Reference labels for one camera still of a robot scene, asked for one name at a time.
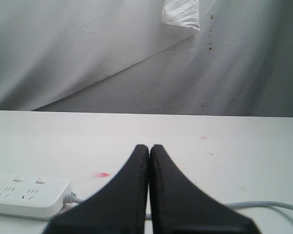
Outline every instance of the power strip switch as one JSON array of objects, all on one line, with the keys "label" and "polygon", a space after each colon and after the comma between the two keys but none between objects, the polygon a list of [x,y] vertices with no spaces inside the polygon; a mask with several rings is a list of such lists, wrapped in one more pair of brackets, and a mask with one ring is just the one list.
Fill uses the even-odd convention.
[{"label": "power strip switch", "polygon": [[0,215],[48,220],[61,212],[72,193],[67,178],[0,174]]}]

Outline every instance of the power cord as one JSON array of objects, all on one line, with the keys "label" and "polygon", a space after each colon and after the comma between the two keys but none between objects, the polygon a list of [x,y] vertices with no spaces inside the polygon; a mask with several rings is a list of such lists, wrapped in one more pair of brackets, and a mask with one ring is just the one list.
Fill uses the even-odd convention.
[{"label": "power cord", "polygon": [[[71,193],[69,195],[65,195],[63,198],[63,203],[82,203],[83,200],[77,198],[76,193]],[[237,210],[242,208],[249,208],[249,207],[280,207],[284,209],[288,209],[293,211],[293,205],[278,202],[278,201],[244,201],[244,202],[236,202],[236,203],[229,203],[225,204],[225,206]],[[151,214],[146,214],[146,220],[151,220]]]}]

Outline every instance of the white tabletop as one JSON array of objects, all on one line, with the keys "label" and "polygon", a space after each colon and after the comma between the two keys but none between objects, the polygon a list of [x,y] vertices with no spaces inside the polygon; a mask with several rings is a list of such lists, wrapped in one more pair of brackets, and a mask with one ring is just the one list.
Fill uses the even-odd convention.
[{"label": "white tabletop", "polygon": [[[220,202],[293,204],[293,118],[0,111],[0,172],[68,177],[81,199],[108,183],[138,143],[163,144],[185,175]],[[293,234],[293,224],[273,210],[240,212],[263,234]],[[39,234],[46,224],[0,216],[0,234]]]}]

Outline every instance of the red mark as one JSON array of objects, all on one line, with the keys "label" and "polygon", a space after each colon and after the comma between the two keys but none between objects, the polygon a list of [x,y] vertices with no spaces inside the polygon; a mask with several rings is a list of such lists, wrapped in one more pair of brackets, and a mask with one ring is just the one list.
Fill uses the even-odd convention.
[{"label": "red mark", "polygon": [[109,176],[109,173],[96,173],[93,177],[94,178],[103,178],[103,177],[108,177]]}]

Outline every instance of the white power strip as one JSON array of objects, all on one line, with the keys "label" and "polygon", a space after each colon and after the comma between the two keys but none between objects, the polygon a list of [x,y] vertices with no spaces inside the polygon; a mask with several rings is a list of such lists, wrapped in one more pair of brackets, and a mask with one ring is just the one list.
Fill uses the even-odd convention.
[{"label": "white power strip", "polygon": [[71,193],[67,178],[0,174],[0,215],[50,219]]}]

